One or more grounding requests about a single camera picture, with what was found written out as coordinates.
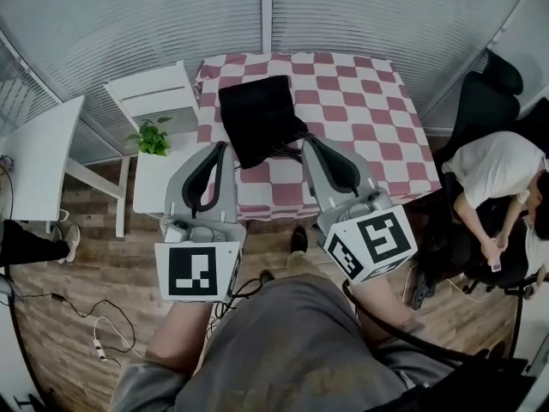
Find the wooden floor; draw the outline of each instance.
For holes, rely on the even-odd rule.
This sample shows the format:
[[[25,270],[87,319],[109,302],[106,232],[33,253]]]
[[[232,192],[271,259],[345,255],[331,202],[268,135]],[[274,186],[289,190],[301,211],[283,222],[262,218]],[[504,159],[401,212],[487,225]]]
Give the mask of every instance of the wooden floor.
[[[118,178],[118,169],[119,162],[94,168],[113,181]],[[158,221],[132,211],[134,172],[135,160],[130,169],[124,240],[115,237],[114,200],[67,178],[62,207],[71,213],[70,219],[81,226],[81,244],[75,262],[15,266],[11,273],[23,294],[56,292],[81,312],[89,311],[99,300],[112,301],[135,325],[136,348],[144,352],[171,304],[162,302],[158,289],[154,261],[154,242],[161,238]],[[419,218],[410,215],[410,219],[414,228],[420,227]],[[294,224],[294,221],[250,222],[244,260],[238,273],[240,282],[258,276],[262,269],[284,275]],[[416,235],[420,235],[420,230],[416,230]],[[343,281],[340,270],[320,248],[312,247],[308,256],[320,263],[319,267],[334,281]],[[389,277],[393,289],[400,295],[408,271],[409,266],[405,265]],[[481,288],[477,292],[475,298],[486,297]],[[424,304],[418,319],[428,325],[444,346],[474,353],[500,340],[509,341],[515,309],[515,298],[505,297],[500,290],[487,301],[474,302],[445,283],[435,297]],[[78,412],[107,410],[119,369],[113,361],[98,359],[92,344],[93,325],[98,316],[107,316],[130,337],[130,327],[120,313],[101,305],[93,316],[78,318],[66,303],[33,298],[24,303],[17,301],[16,315],[33,370],[45,391],[54,390],[60,408]],[[104,346],[127,348],[105,321],[100,322],[98,336]],[[131,357],[115,351],[109,351],[108,355],[121,363]]]

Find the black pants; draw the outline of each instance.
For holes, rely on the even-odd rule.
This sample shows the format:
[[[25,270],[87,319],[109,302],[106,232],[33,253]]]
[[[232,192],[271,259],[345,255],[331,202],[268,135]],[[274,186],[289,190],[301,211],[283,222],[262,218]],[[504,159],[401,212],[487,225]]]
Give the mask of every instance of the black pants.
[[[69,246],[64,241],[52,242],[24,230],[16,222],[3,222],[0,267],[66,258]]]
[[[477,209],[480,222],[489,236],[494,237],[501,230],[509,202],[509,199],[498,199]],[[486,263],[479,241],[469,229],[464,224],[450,224],[446,246],[425,255],[427,284],[438,284],[461,273],[501,288],[518,283],[528,273],[526,232],[526,224],[519,219],[511,230],[507,249],[501,254],[502,269],[494,273]]]

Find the smartphone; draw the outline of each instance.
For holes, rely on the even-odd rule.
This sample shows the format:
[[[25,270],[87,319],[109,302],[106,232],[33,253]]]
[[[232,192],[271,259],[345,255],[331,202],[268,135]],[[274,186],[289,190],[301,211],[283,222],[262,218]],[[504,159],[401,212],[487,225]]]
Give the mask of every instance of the smartphone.
[[[490,267],[492,268],[492,273],[495,273],[501,270],[501,263],[498,260],[495,264],[492,264]]]

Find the window blinds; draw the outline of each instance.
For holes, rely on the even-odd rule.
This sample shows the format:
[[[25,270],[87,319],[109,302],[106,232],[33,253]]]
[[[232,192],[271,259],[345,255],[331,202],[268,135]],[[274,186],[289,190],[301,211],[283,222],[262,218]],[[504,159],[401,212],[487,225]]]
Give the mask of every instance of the window blinds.
[[[56,105],[0,41],[0,136]]]
[[[87,96],[83,114],[120,147],[133,128],[106,81],[181,59],[192,80],[206,57],[261,50],[260,0],[0,0],[0,22],[61,99]]]
[[[455,81],[518,0],[273,0],[273,50],[392,59],[419,114]]]

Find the checkered tablecloth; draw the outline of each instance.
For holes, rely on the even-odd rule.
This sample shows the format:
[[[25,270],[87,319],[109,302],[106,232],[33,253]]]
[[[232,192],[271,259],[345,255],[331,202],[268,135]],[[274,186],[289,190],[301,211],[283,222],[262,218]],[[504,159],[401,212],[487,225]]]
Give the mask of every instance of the checkered tablecloth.
[[[413,103],[392,62],[385,59],[327,52],[208,58],[195,83],[201,110],[198,142],[229,142],[221,122],[220,88],[275,75],[290,76],[295,114],[309,131],[362,155],[394,203],[440,188]],[[318,213],[297,161],[267,159],[237,170],[236,179],[238,208],[245,218]]]

